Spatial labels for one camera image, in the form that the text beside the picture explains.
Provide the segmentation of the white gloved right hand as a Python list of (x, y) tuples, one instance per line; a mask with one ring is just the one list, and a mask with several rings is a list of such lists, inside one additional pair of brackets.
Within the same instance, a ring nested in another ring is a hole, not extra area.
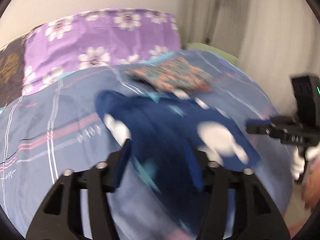
[(317, 146), (308, 147), (307, 149), (297, 146), (293, 151), (293, 159), (291, 164), (291, 174), (295, 182), (303, 180), (308, 163), (313, 165), (318, 160), (319, 144)]

